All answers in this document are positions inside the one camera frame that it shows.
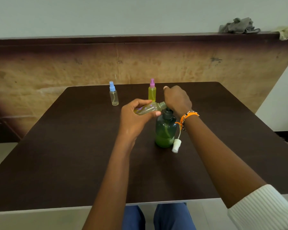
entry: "person's left hand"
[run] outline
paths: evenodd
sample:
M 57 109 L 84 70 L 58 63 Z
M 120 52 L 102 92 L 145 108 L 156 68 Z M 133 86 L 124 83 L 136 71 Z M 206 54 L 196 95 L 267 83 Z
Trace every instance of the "person's left hand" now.
M 151 100 L 135 99 L 122 107 L 119 135 L 124 139 L 135 141 L 144 128 L 144 125 L 152 118 L 160 116 L 160 111 L 152 111 L 145 115 L 134 113 L 135 108 L 151 103 Z

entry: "white wall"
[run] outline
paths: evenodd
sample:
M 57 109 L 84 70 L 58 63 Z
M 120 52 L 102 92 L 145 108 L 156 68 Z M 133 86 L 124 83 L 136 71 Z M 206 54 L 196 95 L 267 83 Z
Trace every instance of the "white wall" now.
M 288 0 L 0 0 L 0 38 L 217 32 L 288 25 Z
M 256 115 L 273 131 L 288 131 L 288 67 Z

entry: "floor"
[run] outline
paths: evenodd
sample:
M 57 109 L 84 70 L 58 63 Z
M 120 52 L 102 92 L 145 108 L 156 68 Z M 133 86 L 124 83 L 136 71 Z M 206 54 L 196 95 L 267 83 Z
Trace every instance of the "floor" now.
M 0 143 L 0 163 L 16 146 L 16 143 Z M 153 217 L 157 205 L 140 205 L 146 229 L 153 230 Z M 237 229 L 227 217 L 227 209 L 221 199 L 188 201 L 187 206 L 197 230 Z M 0 230 L 80 230 L 89 212 L 88 207 L 65 210 L 32 210 L 19 213 L 0 213 Z

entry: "hand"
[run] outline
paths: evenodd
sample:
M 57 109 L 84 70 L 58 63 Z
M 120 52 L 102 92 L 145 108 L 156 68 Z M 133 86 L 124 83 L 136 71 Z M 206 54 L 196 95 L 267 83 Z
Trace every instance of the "hand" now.
M 182 88 L 175 85 L 172 88 L 165 86 L 163 89 L 166 106 L 173 110 L 179 118 L 192 110 L 192 102 Z
M 133 111 L 151 103 L 151 100 L 135 99 L 122 107 L 119 135 L 124 139 L 135 141 L 144 128 L 144 125 L 152 118 L 161 115 L 160 111 L 152 111 L 145 115 L 137 115 Z

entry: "bracelet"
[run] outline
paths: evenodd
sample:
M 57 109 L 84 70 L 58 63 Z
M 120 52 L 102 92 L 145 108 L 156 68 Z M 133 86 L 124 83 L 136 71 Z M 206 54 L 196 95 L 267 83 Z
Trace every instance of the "bracelet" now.
M 183 129 L 184 130 L 184 121 L 186 118 L 188 118 L 191 115 L 197 115 L 198 117 L 200 116 L 197 112 L 195 111 L 188 111 L 184 116 L 181 117 L 180 122 L 175 122 L 178 123 L 180 125 L 180 130 Z

